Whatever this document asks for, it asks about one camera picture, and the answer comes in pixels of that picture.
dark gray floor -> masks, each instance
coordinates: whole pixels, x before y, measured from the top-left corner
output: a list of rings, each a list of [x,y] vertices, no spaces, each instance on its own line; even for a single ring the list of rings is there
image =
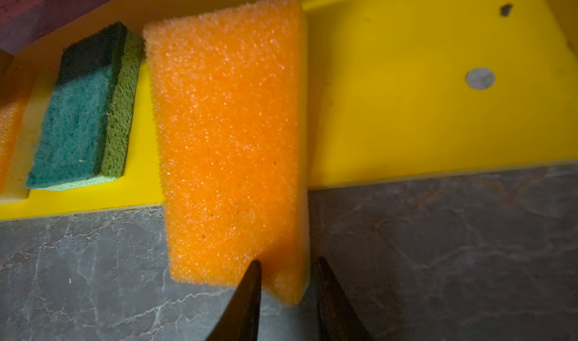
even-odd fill
[[[578,166],[309,193],[378,340],[577,340]],[[176,284],[161,208],[0,224],[1,340],[204,340],[231,290]],[[316,340],[314,291],[261,340]]]

black mark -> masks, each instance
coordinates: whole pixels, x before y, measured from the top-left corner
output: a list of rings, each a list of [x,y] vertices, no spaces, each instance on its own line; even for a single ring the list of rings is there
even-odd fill
[[[511,9],[514,7],[513,4],[506,4],[500,8],[500,15],[503,17],[508,17],[511,12]]]

gray marble surface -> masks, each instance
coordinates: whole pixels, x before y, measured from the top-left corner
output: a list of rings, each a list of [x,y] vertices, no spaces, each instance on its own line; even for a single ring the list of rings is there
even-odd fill
[[[578,166],[309,193],[378,340],[577,340]],[[177,284],[160,207],[0,224],[0,340],[204,340],[232,290]],[[317,340],[314,287],[260,340]]]

yellow tray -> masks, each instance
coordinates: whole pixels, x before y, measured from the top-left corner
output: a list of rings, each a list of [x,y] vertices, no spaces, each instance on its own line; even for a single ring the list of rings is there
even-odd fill
[[[61,50],[120,20],[133,31],[252,0],[113,0],[16,59],[54,77]],[[513,4],[508,17],[499,9]],[[303,0],[309,21],[309,185],[564,163],[578,158],[578,63],[545,0]],[[490,89],[466,73],[488,67]],[[147,66],[126,174],[32,191],[0,219],[162,201]],[[35,96],[49,97],[50,86]]]

light green sponge layer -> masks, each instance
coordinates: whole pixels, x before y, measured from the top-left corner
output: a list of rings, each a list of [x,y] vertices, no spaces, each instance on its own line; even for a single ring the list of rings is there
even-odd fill
[[[44,189],[65,191],[72,188],[107,183],[123,175],[126,151],[128,149],[128,135],[131,130],[136,84],[141,67],[142,46],[141,37],[129,30],[126,33],[126,41],[124,42],[118,82],[114,88],[107,112],[106,143],[100,174],[90,179],[62,183]]]

